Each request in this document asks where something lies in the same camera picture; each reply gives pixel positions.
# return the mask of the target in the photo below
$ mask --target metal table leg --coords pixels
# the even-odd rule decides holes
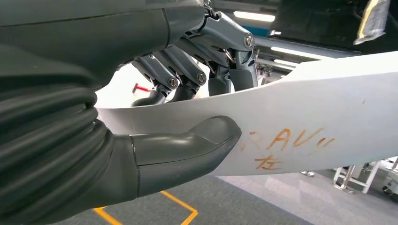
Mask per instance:
[[[342,185],[340,186],[338,184],[335,184],[335,188],[340,189],[340,190],[342,190],[344,192],[347,192],[349,194],[354,194],[355,193],[354,189],[352,189],[351,187],[348,186],[348,182],[350,181],[350,178],[352,176],[352,173],[354,172],[354,169],[355,169],[355,165],[351,165],[348,168],[347,174],[344,177]]]
[[[395,160],[395,163],[392,165],[391,170],[395,172],[398,171],[397,165],[398,165],[398,158]]]
[[[369,190],[370,185],[373,182],[373,178],[375,178],[377,170],[379,169],[379,166],[380,166],[380,161],[377,161],[373,166],[372,172],[370,172],[369,177],[366,180],[366,186],[363,188],[362,193],[366,194],[367,191]]]

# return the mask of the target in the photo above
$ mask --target robotic hand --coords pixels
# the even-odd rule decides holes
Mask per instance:
[[[171,102],[192,99],[206,79],[189,55],[210,68],[210,96],[230,93],[231,83],[236,91],[258,85],[253,35],[224,13],[214,12],[210,1],[206,1],[205,9],[201,27],[186,32],[177,42],[180,49],[173,46],[154,53],[154,57],[140,57],[132,62],[154,84],[154,89],[148,98],[131,106],[163,103],[176,88],[177,78],[180,85]]]
[[[216,33],[206,28],[216,19],[203,11],[202,0],[0,2],[0,224],[54,223],[188,182],[223,161],[241,136],[231,118],[214,115],[181,134],[116,136],[93,107],[95,91],[120,66],[137,62],[153,79],[164,70],[159,61],[178,66],[167,52],[183,35],[189,46],[205,46],[185,34]],[[229,44],[217,51],[232,56],[221,65],[234,81],[251,54]],[[153,52],[158,61],[145,56]],[[171,67],[184,75],[178,88],[186,95],[176,100],[191,98],[200,71]],[[175,87],[170,75],[156,78],[157,93]]]

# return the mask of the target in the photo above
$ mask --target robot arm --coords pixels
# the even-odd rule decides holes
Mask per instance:
[[[203,26],[186,32],[177,46],[209,66],[210,96],[229,93],[231,81],[236,91],[257,87],[253,35],[224,13],[207,10]]]
[[[236,91],[256,87],[258,84],[253,54],[253,35],[224,13],[214,12],[211,6],[205,6],[207,14],[203,25],[197,30],[186,32],[178,41],[177,46],[210,68],[210,96],[230,93],[231,83],[234,84]],[[203,71],[190,59],[189,55],[175,46],[154,53],[154,56],[164,65],[164,67],[148,68],[152,71],[152,77],[156,77],[150,79],[155,89],[148,98],[140,99],[132,106],[164,102],[170,91],[159,90],[154,81],[173,79],[167,70],[176,74],[177,77],[183,76],[180,79],[181,85],[176,90],[176,96],[171,102],[192,99],[206,80],[199,80],[199,75],[203,77]],[[133,65],[148,78],[145,71],[142,71],[141,65],[135,62]]]

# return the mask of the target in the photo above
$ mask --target ceiling light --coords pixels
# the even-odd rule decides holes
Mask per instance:
[[[274,15],[266,15],[266,14],[259,14],[259,13],[248,13],[248,12],[234,12],[234,15],[238,18],[248,19],[248,20],[258,20],[264,22],[272,22],[275,20]]]
[[[332,59],[332,57],[327,57],[323,55],[316,55],[312,53],[307,53],[307,52],[299,52],[295,50],[290,50],[290,49],[285,49],[285,48],[280,48],[280,47],[271,47],[271,50],[277,51],[277,52],[284,52],[292,55],[299,55],[299,56],[304,56],[312,59],[317,59],[317,60],[327,60],[327,59]]]
[[[274,60],[274,62],[280,63],[280,64],[285,64],[285,65],[292,66],[292,67],[296,67],[299,65],[298,63],[284,61],[284,60]]]

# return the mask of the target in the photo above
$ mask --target fluorescent light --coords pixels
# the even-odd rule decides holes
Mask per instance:
[[[299,51],[285,49],[285,48],[280,48],[280,47],[271,47],[271,50],[277,51],[277,52],[282,52],[282,53],[284,52],[284,53],[288,53],[288,54],[304,56],[304,57],[313,58],[313,59],[317,59],[317,60],[332,59],[332,57],[327,57],[327,56],[323,56],[323,55],[316,55],[316,54],[307,53],[307,52],[299,52]]]
[[[259,20],[264,22],[272,22],[275,20],[274,15],[266,15],[259,13],[248,13],[248,12],[234,12],[234,15],[238,18],[248,19],[248,20]]]
[[[279,64],[274,64],[273,66],[274,67],[279,67],[279,68],[282,68],[282,69],[294,70],[293,67],[288,67],[288,66],[279,65]]]
[[[292,67],[296,67],[299,65],[298,63],[288,62],[288,61],[284,61],[284,60],[274,60],[274,62],[280,63],[280,64],[285,64],[285,65],[292,66]]]
[[[288,69],[288,70],[294,70],[294,67],[285,66],[283,64],[276,63],[276,62],[273,62],[273,61],[270,61],[270,60],[257,59],[256,61],[259,62],[259,63],[271,65],[271,66],[274,66],[274,67],[279,67],[279,68]]]

